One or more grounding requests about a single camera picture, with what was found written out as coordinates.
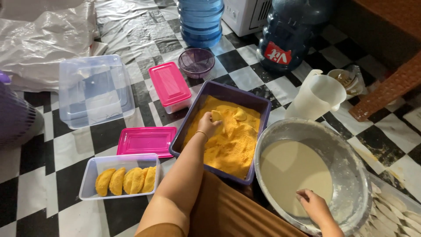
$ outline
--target batter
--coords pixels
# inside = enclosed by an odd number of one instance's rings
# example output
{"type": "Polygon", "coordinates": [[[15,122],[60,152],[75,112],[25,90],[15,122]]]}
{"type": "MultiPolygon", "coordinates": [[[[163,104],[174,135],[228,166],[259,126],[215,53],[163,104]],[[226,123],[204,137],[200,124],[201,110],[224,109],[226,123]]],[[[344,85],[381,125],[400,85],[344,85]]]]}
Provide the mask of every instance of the batter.
{"type": "Polygon", "coordinates": [[[276,203],[289,214],[308,217],[296,198],[299,189],[310,189],[329,202],[333,185],[329,169],[310,147],[293,140],[279,140],[261,155],[263,182],[276,203]]]}

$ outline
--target small purple basket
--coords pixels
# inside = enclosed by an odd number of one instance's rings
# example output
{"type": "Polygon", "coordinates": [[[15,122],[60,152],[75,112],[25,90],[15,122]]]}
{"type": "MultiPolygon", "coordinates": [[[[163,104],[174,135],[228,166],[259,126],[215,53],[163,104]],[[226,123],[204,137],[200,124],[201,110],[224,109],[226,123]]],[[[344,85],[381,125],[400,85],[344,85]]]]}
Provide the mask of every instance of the small purple basket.
{"type": "MultiPolygon", "coordinates": [[[[265,130],[266,125],[267,125],[267,120],[269,119],[270,109],[272,107],[272,103],[268,99],[259,97],[250,92],[246,92],[246,91],[243,91],[238,88],[228,86],[225,84],[220,84],[214,81],[205,81],[199,93],[197,94],[197,97],[193,105],[190,107],[189,112],[184,118],[183,124],[181,124],[180,128],[177,131],[176,136],[171,142],[171,145],[169,148],[171,155],[176,156],[176,157],[180,156],[180,153],[183,150],[182,147],[183,147],[184,139],[186,138],[186,135],[187,135],[187,131],[189,130],[190,125],[193,123],[193,120],[196,114],[205,104],[205,101],[208,95],[211,95],[219,100],[233,102],[238,105],[242,105],[246,108],[256,110],[257,112],[260,113],[260,125],[259,125],[259,131],[257,133],[257,139],[260,137],[260,134],[262,134],[263,130],[265,130]]],[[[206,164],[205,164],[205,170],[208,170],[218,175],[219,177],[229,178],[240,184],[249,185],[251,184],[254,178],[254,161],[251,162],[250,169],[248,170],[247,176],[245,177],[244,180],[239,179],[233,175],[227,174],[222,170],[218,170],[206,164]]]]}
{"type": "Polygon", "coordinates": [[[179,57],[179,67],[193,79],[205,78],[214,66],[215,58],[206,49],[190,48],[179,57]]]}

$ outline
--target brown clothing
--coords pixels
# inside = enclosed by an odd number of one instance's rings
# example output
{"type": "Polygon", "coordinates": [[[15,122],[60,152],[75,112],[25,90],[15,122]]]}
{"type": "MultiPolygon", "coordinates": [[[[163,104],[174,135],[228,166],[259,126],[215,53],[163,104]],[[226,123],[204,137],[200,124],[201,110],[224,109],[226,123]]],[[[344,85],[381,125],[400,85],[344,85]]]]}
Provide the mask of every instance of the brown clothing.
{"type": "MultiPolygon", "coordinates": [[[[153,225],[136,237],[185,237],[170,223],[153,225]]],[[[190,214],[189,237],[282,236],[307,237],[303,232],[261,207],[205,171],[190,214]]]]}

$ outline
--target hand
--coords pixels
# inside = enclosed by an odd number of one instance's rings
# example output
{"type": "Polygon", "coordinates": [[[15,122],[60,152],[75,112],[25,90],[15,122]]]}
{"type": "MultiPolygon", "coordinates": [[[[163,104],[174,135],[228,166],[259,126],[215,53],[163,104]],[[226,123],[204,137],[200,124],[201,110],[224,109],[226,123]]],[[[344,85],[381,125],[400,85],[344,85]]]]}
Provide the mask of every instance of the hand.
{"type": "Polygon", "coordinates": [[[208,138],[211,138],[218,126],[222,124],[222,121],[212,122],[211,119],[212,113],[206,112],[200,119],[199,125],[197,127],[197,130],[204,132],[208,136],[208,138]]]}
{"type": "Polygon", "coordinates": [[[320,227],[336,224],[326,201],[309,189],[297,191],[297,199],[309,217],[320,227]]]}

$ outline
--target woman's arm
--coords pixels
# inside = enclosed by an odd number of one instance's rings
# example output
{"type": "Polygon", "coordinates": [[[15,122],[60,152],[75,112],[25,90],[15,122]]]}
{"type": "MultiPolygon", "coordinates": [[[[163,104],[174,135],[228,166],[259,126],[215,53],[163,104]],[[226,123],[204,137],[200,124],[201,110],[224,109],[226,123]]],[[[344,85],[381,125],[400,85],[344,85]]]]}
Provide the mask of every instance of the woman's arm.
{"type": "Polygon", "coordinates": [[[298,190],[297,199],[309,217],[320,227],[323,237],[344,237],[344,233],[332,217],[326,200],[309,189],[298,190]]]}
{"type": "Polygon", "coordinates": [[[203,176],[205,143],[221,121],[211,122],[211,112],[199,121],[198,132],[181,152],[159,184],[147,206],[136,234],[159,223],[173,223],[189,233],[190,212],[196,202],[203,176]]]}

